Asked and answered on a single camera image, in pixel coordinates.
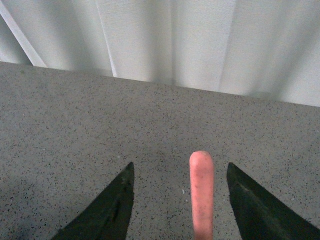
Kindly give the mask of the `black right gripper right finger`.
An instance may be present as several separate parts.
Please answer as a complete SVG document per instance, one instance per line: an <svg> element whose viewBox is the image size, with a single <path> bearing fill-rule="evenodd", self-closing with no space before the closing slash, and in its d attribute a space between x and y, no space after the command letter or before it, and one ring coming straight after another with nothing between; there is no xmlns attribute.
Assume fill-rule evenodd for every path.
<svg viewBox="0 0 320 240"><path fill-rule="evenodd" d="M318 240L320 230L230 162L230 204L243 240Z"/></svg>

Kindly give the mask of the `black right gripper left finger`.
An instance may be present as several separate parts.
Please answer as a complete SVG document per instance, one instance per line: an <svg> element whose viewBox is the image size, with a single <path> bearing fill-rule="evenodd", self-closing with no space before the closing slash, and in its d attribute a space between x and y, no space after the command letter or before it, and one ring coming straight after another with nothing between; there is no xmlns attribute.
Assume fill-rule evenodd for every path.
<svg viewBox="0 0 320 240"><path fill-rule="evenodd" d="M134 163L111 183L54 240L124 240L134 204Z"/></svg>

